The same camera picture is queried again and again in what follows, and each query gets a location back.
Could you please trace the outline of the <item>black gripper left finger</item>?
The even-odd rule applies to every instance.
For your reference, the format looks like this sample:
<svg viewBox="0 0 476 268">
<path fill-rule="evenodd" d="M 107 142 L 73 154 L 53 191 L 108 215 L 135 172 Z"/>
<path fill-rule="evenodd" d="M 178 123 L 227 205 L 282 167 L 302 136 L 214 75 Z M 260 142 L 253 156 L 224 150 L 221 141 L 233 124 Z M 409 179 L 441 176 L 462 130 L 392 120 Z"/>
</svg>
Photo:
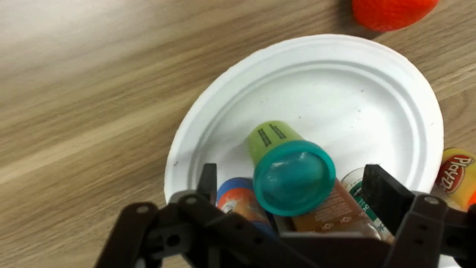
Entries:
<svg viewBox="0 0 476 268">
<path fill-rule="evenodd" d="M 187 260 L 205 268 L 318 268 L 281 239 L 259 230 L 238 214 L 214 206 L 217 166 L 205 165 L 196 191 L 177 193 L 171 205 L 193 234 Z"/>
</svg>

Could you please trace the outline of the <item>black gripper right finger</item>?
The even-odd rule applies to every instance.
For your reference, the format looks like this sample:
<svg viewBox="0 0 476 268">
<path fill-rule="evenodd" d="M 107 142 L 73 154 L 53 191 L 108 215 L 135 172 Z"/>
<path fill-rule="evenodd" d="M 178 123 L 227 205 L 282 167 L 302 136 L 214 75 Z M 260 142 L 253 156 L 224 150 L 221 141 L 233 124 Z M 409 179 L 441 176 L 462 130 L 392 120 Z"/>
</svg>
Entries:
<svg viewBox="0 0 476 268">
<path fill-rule="evenodd" d="M 369 206 L 394 236 L 382 268 L 437 268 L 441 255 L 476 268 L 476 209 L 450 209 L 441 199 L 413 194 L 378 165 L 364 167 Z"/>
</svg>

